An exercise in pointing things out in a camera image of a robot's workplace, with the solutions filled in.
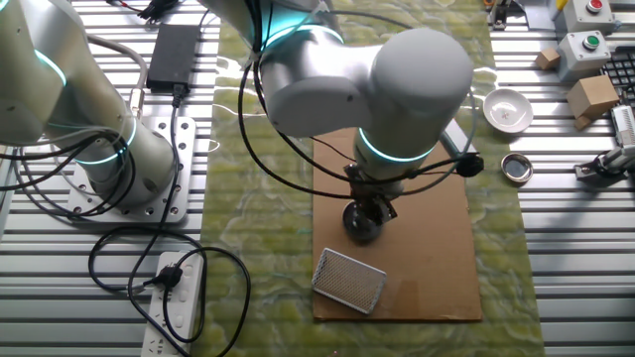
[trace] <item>white ceramic bowl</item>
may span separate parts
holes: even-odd
[[[504,133],[520,133],[534,120],[529,100],[507,88],[496,89],[485,97],[483,113],[489,124]]]

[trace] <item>black power brick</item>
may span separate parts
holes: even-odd
[[[153,93],[173,93],[175,86],[182,85],[185,93],[190,92],[199,44],[198,26],[162,24],[146,80],[148,88]]]

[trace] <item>wire mesh lid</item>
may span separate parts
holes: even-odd
[[[386,283],[386,273],[325,248],[313,278],[314,291],[370,314]]]

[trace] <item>green button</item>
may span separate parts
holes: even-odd
[[[592,46],[599,45],[599,38],[597,38],[596,36],[589,36],[589,37],[586,38],[586,40]]]

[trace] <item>power strip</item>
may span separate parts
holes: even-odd
[[[159,258],[157,275],[163,268],[173,265],[186,253],[166,252]],[[172,289],[168,297],[168,313],[170,323],[174,330],[182,337],[190,337],[193,330],[196,302],[200,289],[200,275],[202,274],[202,257],[194,254],[181,265],[183,276],[181,281]],[[168,331],[163,317],[164,288],[156,287],[152,291],[150,310],[148,314],[161,323]],[[181,347],[190,351],[190,346],[179,342]],[[141,357],[177,356],[177,350],[159,333],[150,323],[146,326],[146,334],[143,339]]]

